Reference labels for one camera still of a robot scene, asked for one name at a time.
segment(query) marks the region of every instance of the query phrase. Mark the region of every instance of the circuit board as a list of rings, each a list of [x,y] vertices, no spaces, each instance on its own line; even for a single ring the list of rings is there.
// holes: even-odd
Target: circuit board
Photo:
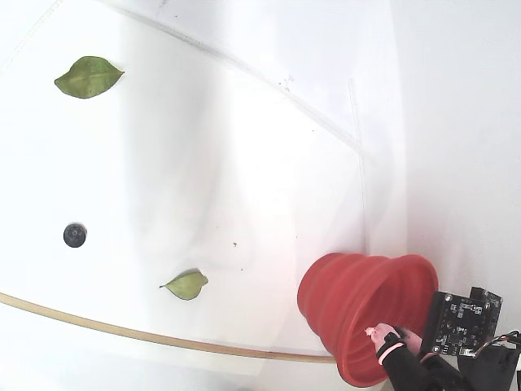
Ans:
[[[501,297],[472,288],[470,297],[435,292],[422,341],[423,352],[474,357],[496,332]]]

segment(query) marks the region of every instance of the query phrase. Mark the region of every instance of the white wall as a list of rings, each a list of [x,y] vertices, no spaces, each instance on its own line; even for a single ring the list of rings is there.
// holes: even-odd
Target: white wall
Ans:
[[[405,251],[387,2],[114,2],[139,15],[34,3],[9,2],[0,23],[0,291],[145,331],[322,354],[296,308],[311,263]],[[53,80],[83,55],[125,75],[94,99],[61,94]],[[62,233],[75,221],[89,234],[70,249]],[[196,300],[157,288],[194,266],[210,280]],[[331,365],[183,351],[0,311],[3,389],[27,389],[33,373],[46,389],[348,388]]]
[[[409,250],[440,288],[504,297],[521,327],[521,4],[393,1],[407,141]]]

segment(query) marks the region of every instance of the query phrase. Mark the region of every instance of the black hole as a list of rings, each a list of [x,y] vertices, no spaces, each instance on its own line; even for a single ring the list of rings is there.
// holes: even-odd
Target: black hole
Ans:
[[[65,227],[63,241],[68,247],[77,248],[83,245],[87,238],[87,230],[82,224],[74,222]]]

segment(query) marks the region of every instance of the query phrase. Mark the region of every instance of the green leaf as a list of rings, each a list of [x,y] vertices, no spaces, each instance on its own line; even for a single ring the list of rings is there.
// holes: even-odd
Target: green leaf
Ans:
[[[188,270],[160,288],[168,288],[171,293],[183,300],[195,299],[208,279],[197,269]]]
[[[81,57],[55,84],[64,94],[88,99],[114,86],[125,73],[101,57]]]

